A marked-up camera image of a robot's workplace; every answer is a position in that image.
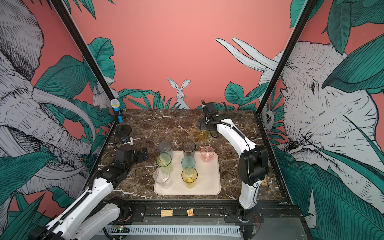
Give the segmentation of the short yellow glass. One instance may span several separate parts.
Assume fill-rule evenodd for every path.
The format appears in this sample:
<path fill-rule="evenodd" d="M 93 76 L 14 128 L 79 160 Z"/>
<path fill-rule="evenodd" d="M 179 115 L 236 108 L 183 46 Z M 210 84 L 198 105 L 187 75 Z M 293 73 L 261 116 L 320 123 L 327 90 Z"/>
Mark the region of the short yellow glass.
<path fill-rule="evenodd" d="M 196 135 L 197 135 L 197 140 L 199 142 L 204 142 L 207 140 L 208 136 L 209 136 L 209 131 L 207 130 L 199 130 L 199 129 L 196 129 Z"/>

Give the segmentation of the pink short glass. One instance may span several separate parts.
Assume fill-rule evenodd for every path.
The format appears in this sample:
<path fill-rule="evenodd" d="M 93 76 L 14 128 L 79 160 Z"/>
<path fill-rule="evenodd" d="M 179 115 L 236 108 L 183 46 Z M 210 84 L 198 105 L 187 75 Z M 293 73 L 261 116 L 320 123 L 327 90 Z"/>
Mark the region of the pink short glass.
<path fill-rule="evenodd" d="M 200 154 L 202 156 L 202 160 L 205 162 L 205 163 L 209 163 L 212 159 L 213 159 L 213 156 L 215 154 L 215 151 L 212 147 L 210 146 L 204 146 L 201 148 L 200 150 Z"/>

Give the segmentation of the dark grey tall glass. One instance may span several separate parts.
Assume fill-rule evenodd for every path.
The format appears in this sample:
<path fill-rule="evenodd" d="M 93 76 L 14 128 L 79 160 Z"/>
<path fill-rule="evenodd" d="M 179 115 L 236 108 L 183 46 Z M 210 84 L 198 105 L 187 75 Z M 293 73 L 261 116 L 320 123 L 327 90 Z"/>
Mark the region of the dark grey tall glass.
<path fill-rule="evenodd" d="M 182 151 L 185 157 L 186 156 L 194 157 L 196 152 L 195 142 L 190 140 L 184 141 L 182 144 Z"/>

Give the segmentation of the light green tall glass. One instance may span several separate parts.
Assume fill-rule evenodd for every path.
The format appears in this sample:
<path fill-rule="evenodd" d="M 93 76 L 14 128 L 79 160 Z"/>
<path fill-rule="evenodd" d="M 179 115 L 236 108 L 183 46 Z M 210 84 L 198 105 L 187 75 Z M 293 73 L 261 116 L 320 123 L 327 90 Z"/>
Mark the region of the light green tall glass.
<path fill-rule="evenodd" d="M 168 153 L 159 154 L 156 158 L 156 163 L 162 170 L 173 171 L 172 157 Z"/>

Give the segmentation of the blue tall plastic glass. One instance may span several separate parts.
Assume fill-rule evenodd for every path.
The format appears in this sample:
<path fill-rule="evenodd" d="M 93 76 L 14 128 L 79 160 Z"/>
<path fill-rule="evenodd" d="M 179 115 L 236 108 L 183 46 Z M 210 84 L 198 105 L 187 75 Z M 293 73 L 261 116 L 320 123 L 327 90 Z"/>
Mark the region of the blue tall plastic glass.
<path fill-rule="evenodd" d="M 158 144 L 158 151 L 160 154 L 169 154 L 173 156 L 173 144 L 170 141 L 161 141 Z"/>

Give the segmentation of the clear faceted glass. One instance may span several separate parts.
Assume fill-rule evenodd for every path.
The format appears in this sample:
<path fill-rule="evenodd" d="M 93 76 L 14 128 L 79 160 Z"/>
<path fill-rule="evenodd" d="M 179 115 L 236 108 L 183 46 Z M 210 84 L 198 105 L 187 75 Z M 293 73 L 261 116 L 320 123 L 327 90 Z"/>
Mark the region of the clear faceted glass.
<path fill-rule="evenodd" d="M 170 171 L 164 167 L 158 167 L 153 174 L 155 183 L 164 189 L 168 189 L 171 186 L 170 177 Z"/>

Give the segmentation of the frosted teal textured glass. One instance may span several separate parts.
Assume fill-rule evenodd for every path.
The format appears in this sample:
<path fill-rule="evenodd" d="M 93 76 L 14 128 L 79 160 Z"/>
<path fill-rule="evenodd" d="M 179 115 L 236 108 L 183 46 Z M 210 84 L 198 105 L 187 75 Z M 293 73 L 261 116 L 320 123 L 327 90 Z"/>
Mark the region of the frosted teal textured glass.
<path fill-rule="evenodd" d="M 185 156 L 181 161 L 182 167 L 185 168 L 194 168 L 196 165 L 196 160 L 192 156 Z"/>

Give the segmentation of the tall yellow glass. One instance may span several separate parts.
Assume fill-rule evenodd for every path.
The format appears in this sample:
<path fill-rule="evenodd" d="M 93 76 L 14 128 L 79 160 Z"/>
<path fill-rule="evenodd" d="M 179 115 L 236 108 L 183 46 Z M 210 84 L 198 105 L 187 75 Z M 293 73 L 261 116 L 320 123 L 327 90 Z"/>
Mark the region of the tall yellow glass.
<path fill-rule="evenodd" d="M 187 167 L 183 169 L 181 176 L 186 187 L 192 189 L 196 185 L 198 171 L 193 167 Z"/>

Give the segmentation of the beige plastic tray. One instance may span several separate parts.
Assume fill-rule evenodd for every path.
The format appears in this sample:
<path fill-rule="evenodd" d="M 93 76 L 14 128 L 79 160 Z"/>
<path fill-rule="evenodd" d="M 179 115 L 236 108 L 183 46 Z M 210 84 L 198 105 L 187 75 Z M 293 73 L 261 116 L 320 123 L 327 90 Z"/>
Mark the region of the beige plastic tray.
<path fill-rule="evenodd" d="M 210 162 L 206 163 L 200 153 L 196 153 L 195 169 L 198 178 L 193 188 L 188 188 L 182 180 L 182 152 L 173 152 L 173 170 L 170 173 L 171 184 L 168 188 L 163 188 L 155 183 L 154 192 L 157 195 L 218 195 L 221 192 L 220 171 L 218 155 L 214 154 Z"/>

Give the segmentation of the short green glass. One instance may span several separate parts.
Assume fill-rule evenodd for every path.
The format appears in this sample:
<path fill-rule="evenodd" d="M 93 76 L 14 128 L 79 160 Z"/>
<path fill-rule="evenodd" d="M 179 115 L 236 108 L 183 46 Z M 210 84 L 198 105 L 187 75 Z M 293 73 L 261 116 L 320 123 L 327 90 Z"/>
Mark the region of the short green glass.
<path fill-rule="evenodd" d="M 218 138 L 219 137 L 219 133 L 217 131 L 210 131 L 210 134 L 211 134 L 212 138 Z"/>

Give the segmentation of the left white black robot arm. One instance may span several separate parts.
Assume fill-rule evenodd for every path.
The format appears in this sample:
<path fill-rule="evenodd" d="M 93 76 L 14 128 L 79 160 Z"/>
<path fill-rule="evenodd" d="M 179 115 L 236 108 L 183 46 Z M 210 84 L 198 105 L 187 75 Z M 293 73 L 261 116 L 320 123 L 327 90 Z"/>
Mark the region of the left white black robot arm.
<path fill-rule="evenodd" d="M 133 217 L 133 209 L 124 200 L 114 197 L 97 213 L 93 210 L 124 181 L 134 165 L 148 160 L 148 149 L 122 145 L 106 166 L 97 170 L 88 188 L 58 217 L 46 226 L 35 227 L 30 240 L 89 240 L 109 223 L 125 223 Z"/>

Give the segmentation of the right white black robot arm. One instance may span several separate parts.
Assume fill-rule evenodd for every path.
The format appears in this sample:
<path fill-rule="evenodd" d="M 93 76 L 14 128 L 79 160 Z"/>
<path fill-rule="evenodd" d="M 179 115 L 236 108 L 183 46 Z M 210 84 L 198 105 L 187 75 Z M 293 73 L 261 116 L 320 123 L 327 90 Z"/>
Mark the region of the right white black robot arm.
<path fill-rule="evenodd" d="M 249 140 L 226 116 L 219 113 L 213 102 L 202 101 L 204 117 L 199 119 L 198 129 L 216 131 L 224 136 L 239 155 L 238 175 L 242 181 L 239 203 L 244 210 L 250 210 L 257 204 L 257 195 L 265 176 L 269 172 L 267 149 Z"/>

